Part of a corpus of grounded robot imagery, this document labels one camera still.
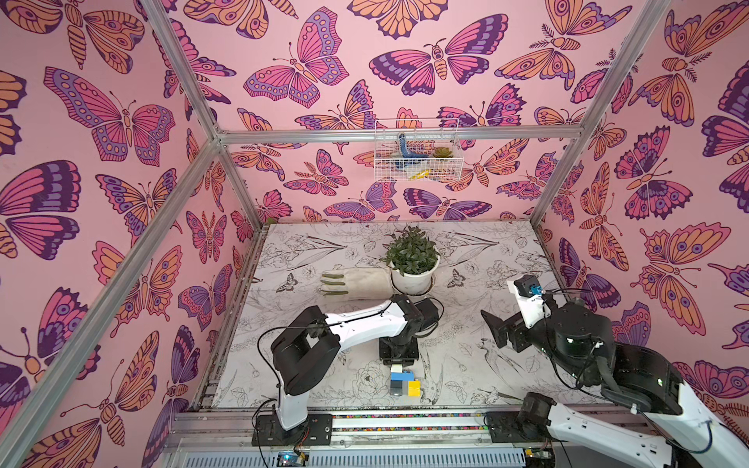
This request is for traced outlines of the blue lego brick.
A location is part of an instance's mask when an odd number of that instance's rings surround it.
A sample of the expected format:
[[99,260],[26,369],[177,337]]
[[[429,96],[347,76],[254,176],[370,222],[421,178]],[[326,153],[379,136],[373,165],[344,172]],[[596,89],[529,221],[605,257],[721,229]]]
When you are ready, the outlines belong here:
[[392,396],[409,395],[411,383],[415,381],[412,372],[392,372],[389,380],[389,393]]

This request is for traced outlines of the yellow lego brick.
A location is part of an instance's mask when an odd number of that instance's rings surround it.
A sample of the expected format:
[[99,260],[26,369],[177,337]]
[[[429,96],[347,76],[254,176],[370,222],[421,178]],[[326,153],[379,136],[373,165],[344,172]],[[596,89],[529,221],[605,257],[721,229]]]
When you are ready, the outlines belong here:
[[421,383],[418,380],[407,381],[407,395],[410,398],[421,397]]

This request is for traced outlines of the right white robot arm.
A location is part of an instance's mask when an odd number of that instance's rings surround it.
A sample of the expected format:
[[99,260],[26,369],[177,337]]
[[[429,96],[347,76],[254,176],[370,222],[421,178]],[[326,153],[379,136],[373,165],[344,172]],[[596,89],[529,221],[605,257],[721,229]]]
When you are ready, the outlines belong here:
[[486,414],[494,441],[568,442],[631,467],[747,466],[747,442],[708,409],[674,364],[647,347],[616,342],[610,319],[578,301],[558,306],[551,296],[538,296],[532,305],[530,320],[483,312],[497,346],[536,347],[553,370],[573,377],[573,389],[597,388],[657,432],[627,430],[529,392],[518,413]]

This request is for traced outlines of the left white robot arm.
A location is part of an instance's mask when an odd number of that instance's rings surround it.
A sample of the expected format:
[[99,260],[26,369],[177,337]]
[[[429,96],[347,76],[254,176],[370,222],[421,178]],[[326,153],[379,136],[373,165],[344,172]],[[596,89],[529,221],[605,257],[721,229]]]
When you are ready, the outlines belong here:
[[294,432],[306,425],[309,394],[339,353],[376,341],[386,366],[411,366],[419,360],[419,340],[436,330],[443,313],[439,300],[414,302],[405,294],[343,314],[326,314],[317,305],[304,309],[270,345],[280,428]]

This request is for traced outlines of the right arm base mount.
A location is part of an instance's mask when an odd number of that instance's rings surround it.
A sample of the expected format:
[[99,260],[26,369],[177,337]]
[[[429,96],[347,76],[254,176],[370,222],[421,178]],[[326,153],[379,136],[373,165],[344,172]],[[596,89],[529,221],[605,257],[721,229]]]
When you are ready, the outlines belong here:
[[541,443],[555,441],[550,432],[551,411],[559,404],[538,392],[525,395],[518,411],[487,411],[483,425],[498,443]]

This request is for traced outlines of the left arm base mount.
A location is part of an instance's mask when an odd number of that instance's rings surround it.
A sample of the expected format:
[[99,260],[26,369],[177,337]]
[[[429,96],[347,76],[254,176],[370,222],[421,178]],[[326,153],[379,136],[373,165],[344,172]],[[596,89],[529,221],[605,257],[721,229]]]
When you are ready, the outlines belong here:
[[333,435],[333,416],[310,415],[294,429],[284,429],[276,415],[259,415],[255,420],[253,447],[329,446]]

